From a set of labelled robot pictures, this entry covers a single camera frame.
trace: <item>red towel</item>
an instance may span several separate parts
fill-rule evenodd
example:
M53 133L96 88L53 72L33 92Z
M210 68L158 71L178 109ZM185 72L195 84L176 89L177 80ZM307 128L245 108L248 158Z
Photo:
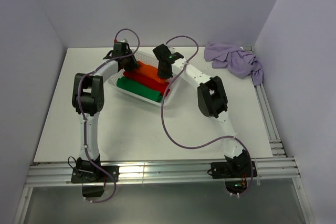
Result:
M142 74L135 73L135 72L129 72L125 71L124 76L128 79L131 79L133 81L136 81L147 88L160 91L161 95L163 95L164 91L166 90L167 86L169 85L169 82L165 82L164 84L160 84L157 81L154 81L153 79L143 76Z
M133 72L142 74L143 76L147 76L148 78L151 78L151 79L157 81L160 84L165 83L164 79L161 79L157 76L158 75L158 69L156 67L153 67L151 65L147 65L145 63L142 63L139 60L138 60L138 63L140 65L140 67L134 69Z

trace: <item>metal frame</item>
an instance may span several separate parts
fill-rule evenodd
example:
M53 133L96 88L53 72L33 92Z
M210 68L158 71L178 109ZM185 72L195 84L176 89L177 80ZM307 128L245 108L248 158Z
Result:
M257 184L263 179L292 178L302 208L305 222L314 224L315 219L302 186L300 173L295 159L287 157L275 121L270 110L264 86L255 88L260 109L263 115L273 158L256 158L258 177ZM158 183L191 183L214 181L207 175L211 162L215 160L191 161L143 161L143 162L103 162L102 165L118 165L120 175L118 184L158 184ZM29 168L24 191L17 209L14 223L23 223L30 196L34 187L49 186L81 186L71 184L72 170L66 162L34 164Z
M21 195L21 200L16 211L14 224L23 224L26 218L26 213L28 210L30 198L33 193L32 187L24 187Z
M295 186L295 191L298 196L306 224L315 224L316 221L315 221L313 212L311 210L306 192L304 191L301 178L293 178L293 183Z

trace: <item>purple cloth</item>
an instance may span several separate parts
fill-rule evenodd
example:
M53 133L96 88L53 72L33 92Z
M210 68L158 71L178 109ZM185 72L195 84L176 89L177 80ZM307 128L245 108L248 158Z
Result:
M252 77L254 86L262 83L263 70L257 57L235 45L209 42L205 46L204 59L213 61L213 68L227 68L239 78Z

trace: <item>white basket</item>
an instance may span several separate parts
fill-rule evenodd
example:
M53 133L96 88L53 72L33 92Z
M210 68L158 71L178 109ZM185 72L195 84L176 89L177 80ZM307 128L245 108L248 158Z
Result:
M135 54L134 54L135 58L147 65L152 65L154 67L158 67L159 65L159 61L154 57L154 56L151 56L149 54L146 54L145 52L140 52L140 51L137 51ZM122 93L125 93L127 95L130 95L132 97L136 97L140 100L143 100L143 101L146 101L146 102L149 102L149 103L152 103L154 105L157 105L157 106L161 106L161 102L155 102L155 101L152 101L150 99L147 99L145 97L142 97L140 95L137 95L137 94L134 94L132 92L129 92L125 89L121 89L121 88L118 88L117 87L117 80L121 77L123 77L123 73L124 73L125 70L120 70L118 73L114 74L111 76L110 80L108 81L109 84L115 86L115 88L122 92ZM170 100L173 98L173 96L175 95L175 92L177 90L177 88L179 87L180 85L180 82L181 82L181 78L178 78L171 86L170 86L170 92L168 93L168 95L166 96L165 100L164 100L164 106L168 105Z

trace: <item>white table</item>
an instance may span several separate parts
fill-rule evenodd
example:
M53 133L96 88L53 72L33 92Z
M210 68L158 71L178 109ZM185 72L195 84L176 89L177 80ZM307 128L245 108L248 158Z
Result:
M153 48L140 48L153 54ZM57 82L34 162L64 162L77 158L80 148L78 114L71 105L73 79L101 63L110 48L69 48ZM188 58L195 48L176 51ZM221 77L228 96L229 117L237 137L253 158L272 157L263 117L250 77L238 79L226 69L213 69L203 58L204 48L191 61L210 76ZM175 146L163 132L160 107L125 95L106 82L105 104L100 113L98 145L102 161L156 161L223 158L220 141L200 150ZM184 80L165 107L168 131L179 143L196 146L223 135L197 107L197 93Z

